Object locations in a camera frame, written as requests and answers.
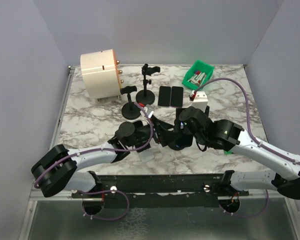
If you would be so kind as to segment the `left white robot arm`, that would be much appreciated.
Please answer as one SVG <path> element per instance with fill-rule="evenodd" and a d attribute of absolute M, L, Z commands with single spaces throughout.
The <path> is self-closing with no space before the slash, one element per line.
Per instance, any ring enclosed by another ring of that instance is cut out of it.
<path fill-rule="evenodd" d="M 123 160 L 131 152 L 148 150 L 151 140 L 165 147 L 180 136 L 181 133 L 175 131 L 173 125 L 152 117 L 146 125 L 140 120 L 121 123 L 114 136 L 99 146 L 67 149 L 63 144 L 58 144 L 31 168 L 34 187 L 40 189 L 46 198 L 66 189 L 96 197 L 101 190 L 96 176 L 90 172 L 82 173 L 81 169 L 112 164 Z"/>

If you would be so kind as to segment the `green capped marker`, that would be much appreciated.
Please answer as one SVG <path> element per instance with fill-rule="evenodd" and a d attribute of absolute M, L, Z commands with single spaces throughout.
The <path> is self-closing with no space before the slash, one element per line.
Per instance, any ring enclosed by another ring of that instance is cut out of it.
<path fill-rule="evenodd" d="M 230 151 L 230 150 L 229 151 L 224 150 L 223 152 L 224 152 L 225 155 L 231 155 L 231 154 L 233 154 L 233 152 Z"/>

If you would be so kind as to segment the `purple edged black phone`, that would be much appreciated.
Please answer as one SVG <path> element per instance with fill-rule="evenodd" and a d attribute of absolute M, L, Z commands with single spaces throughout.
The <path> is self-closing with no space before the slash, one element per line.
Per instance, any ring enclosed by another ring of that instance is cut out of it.
<path fill-rule="evenodd" d="M 181 86 L 173 86 L 171 88 L 170 106 L 181 108 L 183 106 L 184 88 Z"/>

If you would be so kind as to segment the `silver edged black phone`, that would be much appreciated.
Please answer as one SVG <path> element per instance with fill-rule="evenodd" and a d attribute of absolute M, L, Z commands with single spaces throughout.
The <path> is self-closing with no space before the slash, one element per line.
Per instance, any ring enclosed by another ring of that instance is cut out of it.
<path fill-rule="evenodd" d="M 157 105 L 160 107 L 169 107 L 171 101 L 171 90 L 170 86 L 160 86 L 159 87 L 159 95 L 158 95 L 158 103 Z"/>

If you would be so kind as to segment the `cream cylindrical box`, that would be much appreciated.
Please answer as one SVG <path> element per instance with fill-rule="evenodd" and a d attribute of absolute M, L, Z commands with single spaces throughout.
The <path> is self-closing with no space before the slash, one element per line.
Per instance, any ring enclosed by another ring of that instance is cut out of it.
<path fill-rule="evenodd" d="M 91 99 L 100 100 L 121 95 L 119 63 L 113 49 L 85 53 L 80 56 L 82 80 Z"/>

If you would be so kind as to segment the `black mounting rail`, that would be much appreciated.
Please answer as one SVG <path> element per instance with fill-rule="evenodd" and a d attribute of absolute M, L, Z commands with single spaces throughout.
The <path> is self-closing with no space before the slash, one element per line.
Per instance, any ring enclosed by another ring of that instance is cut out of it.
<path fill-rule="evenodd" d="M 230 173 L 171 175 L 99 175 L 93 195 L 73 193 L 74 199 L 105 208 L 217 208 L 218 198 L 248 196 L 230 186 Z"/>

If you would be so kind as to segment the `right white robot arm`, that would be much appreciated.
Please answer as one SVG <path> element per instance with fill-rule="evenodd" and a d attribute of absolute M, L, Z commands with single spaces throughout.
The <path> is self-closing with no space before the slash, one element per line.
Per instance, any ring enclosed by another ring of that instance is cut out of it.
<path fill-rule="evenodd" d="M 264 142 L 230 120 L 212 121 L 208 111 L 193 106 L 182 110 L 178 119 L 200 145 L 231 151 L 267 168 L 259 172 L 226 171 L 219 184 L 224 195 L 230 196 L 236 191 L 273 190 L 300 200 L 300 155 Z"/>

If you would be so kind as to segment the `black phone stand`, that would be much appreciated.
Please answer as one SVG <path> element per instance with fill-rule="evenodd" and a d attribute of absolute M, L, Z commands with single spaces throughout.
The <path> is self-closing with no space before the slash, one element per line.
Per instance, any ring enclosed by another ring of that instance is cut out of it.
<path fill-rule="evenodd" d="M 120 89 L 121 95 L 127 95 L 128 102 L 123 105 L 121 109 L 122 116 L 127 120 L 135 120 L 140 117 L 140 109 L 137 105 L 132 101 L 131 93 L 136 92 L 137 87 L 135 85 L 126 86 Z"/>
<path fill-rule="evenodd" d="M 140 90 L 136 96 L 136 102 L 143 105 L 152 105 L 155 102 L 155 94 L 147 89 L 148 85 L 152 84 L 151 79 L 147 79 L 147 76 L 152 76 L 154 73 L 160 73 L 161 68 L 159 66 L 150 67 L 147 63 L 141 68 L 141 74 L 143 75 L 143 89 Z"/>

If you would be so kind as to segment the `silver flat phone stand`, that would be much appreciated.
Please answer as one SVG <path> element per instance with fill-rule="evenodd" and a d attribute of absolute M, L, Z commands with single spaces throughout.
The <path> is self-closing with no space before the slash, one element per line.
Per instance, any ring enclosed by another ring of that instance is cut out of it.
<path fill-rule="evenodd" d="M 140 152 L 139 158 L 143 163 L 147 163 L 155 158 L 154 153 L 151 149 L 144 150 Z"/>

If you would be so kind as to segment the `green plastic bin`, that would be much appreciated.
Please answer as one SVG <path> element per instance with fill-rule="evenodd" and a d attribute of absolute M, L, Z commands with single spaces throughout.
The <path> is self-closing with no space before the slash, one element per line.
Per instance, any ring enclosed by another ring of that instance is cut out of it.
<path fill-rule="evenodd" d="M 201 60 L 196 60 L 186 72 L 182 85 L 190 90 L 196 90 L 212 77 L 214 69 L 214 66 Z"/>

